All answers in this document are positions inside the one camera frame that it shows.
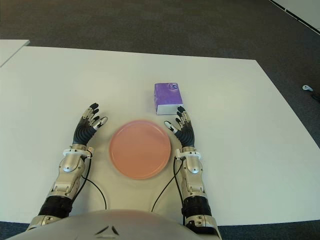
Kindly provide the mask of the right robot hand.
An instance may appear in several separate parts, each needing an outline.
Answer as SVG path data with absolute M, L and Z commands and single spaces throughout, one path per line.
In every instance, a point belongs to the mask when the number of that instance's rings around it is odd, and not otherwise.
M 179 106 L 176 112 L 175 122 L 177 126 L 170 121 L 164 121 L 164 125 L 176 136 L 183 148 L 195 147 L 195 134 L 189 114 L 184 107 Z

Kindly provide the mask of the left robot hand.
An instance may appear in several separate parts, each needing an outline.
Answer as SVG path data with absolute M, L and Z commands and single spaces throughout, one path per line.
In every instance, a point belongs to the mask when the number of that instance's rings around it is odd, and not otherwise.
M 99 104 L 91 104 L 82 114 L 73 134 L 72 145 L 86 146 L 95 133 L 106 124 L 108 118 L 96 115 Z

